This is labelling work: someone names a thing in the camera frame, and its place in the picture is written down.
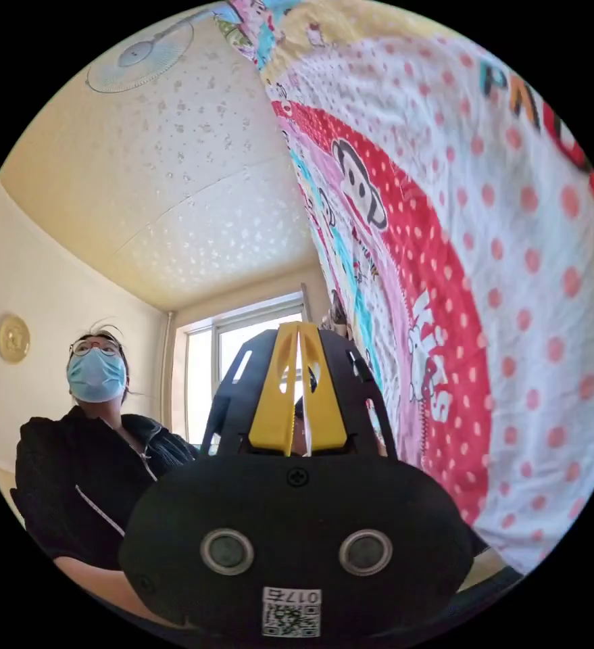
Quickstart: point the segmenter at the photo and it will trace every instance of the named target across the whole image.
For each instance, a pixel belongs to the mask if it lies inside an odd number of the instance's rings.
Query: window
[[[266,329],[307,320],[303,293],[288,295],[197,323],[187,332],[186,423],[191,444],[202,442],[211,403],[241,346]],[[297,355],[295,402],[303,395]]]

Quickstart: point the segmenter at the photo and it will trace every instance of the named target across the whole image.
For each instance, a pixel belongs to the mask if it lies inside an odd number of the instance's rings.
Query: yellow plastic piece
[[[249,443],[254,448],[290,455],[295,427],[297,341],[301,348],[303,413],[308,451],[342,448],[346,444],[346,430],[319,331],[311,322],[288,322],[279,326],[270,367],[249,432]],[[280,384],[286,368],[287,386],[283,393]],[[315,392],[310,389],[308,368],[312,369],[317,379]]]
[[[282,451],[290,455],[295,431],[295,379],[299,323],[288,322],[278,328],[268,374],[263,384],[256,415],[249,431],[254,448]],[[280,385],[288,370],[285,393]]]
[[[337,396],[326,364],[319,330],[312,322],[299,327],[301,367],[303,368],[303,417],[310,452],[343,448],[346,428],[339,412]],[[308,368],[317,379],[317,390],[311,391]]]

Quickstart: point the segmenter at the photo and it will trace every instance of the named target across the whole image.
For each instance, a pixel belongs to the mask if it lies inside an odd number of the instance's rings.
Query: black jacket
[[[60,421],[34,417],[20,429],[11,496],[51,559],[120,569],[134,505],[156,478],[197,457],[197,449],[152,419],[125,414],[122,423],[144,445],[142,456],[78,406]]]

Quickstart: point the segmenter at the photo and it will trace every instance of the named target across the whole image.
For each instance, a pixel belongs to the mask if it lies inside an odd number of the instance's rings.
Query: ceiling
[[[262,82],[213,20],[139,88],[100,94],[85,78],[42,109],[0,171],[61,245],[162,310],[316,260]]]

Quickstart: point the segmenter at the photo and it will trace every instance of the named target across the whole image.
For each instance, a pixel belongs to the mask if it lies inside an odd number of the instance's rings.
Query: polka dot fabric
[[[290,64],[265,79],[298,134],[314,232],[330,249],[319,196],[339,196],[330,231],[349,249],[356,231],[374,260],[400,458],[527,573],[594,490],[594,172],[542,98],[467,39],[406,20],[394,36],[389,10],[389,35],[356,21],[327,43],[326,21],[349,17],[320,18],[324,44],[295,56],[288,32]],[[333,251],[322,263],[349,275]],[[378,285],[346,281],[353,317]]]

